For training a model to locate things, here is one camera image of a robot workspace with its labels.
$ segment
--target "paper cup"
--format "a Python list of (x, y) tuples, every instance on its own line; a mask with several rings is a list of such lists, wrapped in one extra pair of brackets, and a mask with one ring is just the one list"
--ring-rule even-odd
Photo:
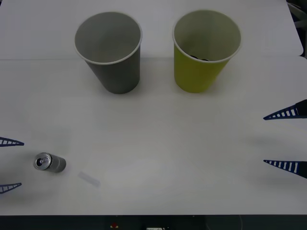
[(203, 92), (242, 43), (237, 24), (217, 11), (199, 10), (173, 28), (175, 81), (187, 92)]
[(112, 93), (127, 93), (140, 80), (142, 29), (130, 16), (105, 12), (86, 19), (75, 35), (78, 55)]

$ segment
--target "dark floor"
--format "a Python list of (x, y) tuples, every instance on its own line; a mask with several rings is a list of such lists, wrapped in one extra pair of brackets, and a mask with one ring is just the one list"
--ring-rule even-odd
[[(307, 216), (241, 216), (244, 230), (306, 230)], [(16, 216), (0, 217), (3, 229), (31, 230), (240, 230), (239, 216)]]

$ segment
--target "gray paper cup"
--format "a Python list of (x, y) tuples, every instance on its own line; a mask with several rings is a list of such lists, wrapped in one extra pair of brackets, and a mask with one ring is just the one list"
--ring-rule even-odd
[(75, 35), (78, 55), (112, 93), (127, 93), (140, 80), (142, 29), (130, 16), (104, 12), (86, 19)]

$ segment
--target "yellow paper cup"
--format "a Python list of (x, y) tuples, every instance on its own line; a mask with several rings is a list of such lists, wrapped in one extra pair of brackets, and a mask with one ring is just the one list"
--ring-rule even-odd
[(238, 25), (223, 13), (193, 11), (173, 28), (177, 85), (187, 92), (203, 92), (214, 82), (242, 43)]

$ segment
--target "object inside cup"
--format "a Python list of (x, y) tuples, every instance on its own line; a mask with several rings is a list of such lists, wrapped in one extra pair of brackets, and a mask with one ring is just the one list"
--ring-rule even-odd
[[(196, 58), (196, 59), (199, 59), (198, 57), (196, 57), (196, 56), (193, 56), (193, 55), (190, 55), (191, 57), (193, 57), (193, 58)], [(208, 59), (202, 59), (202, 61), (209, 61)]]

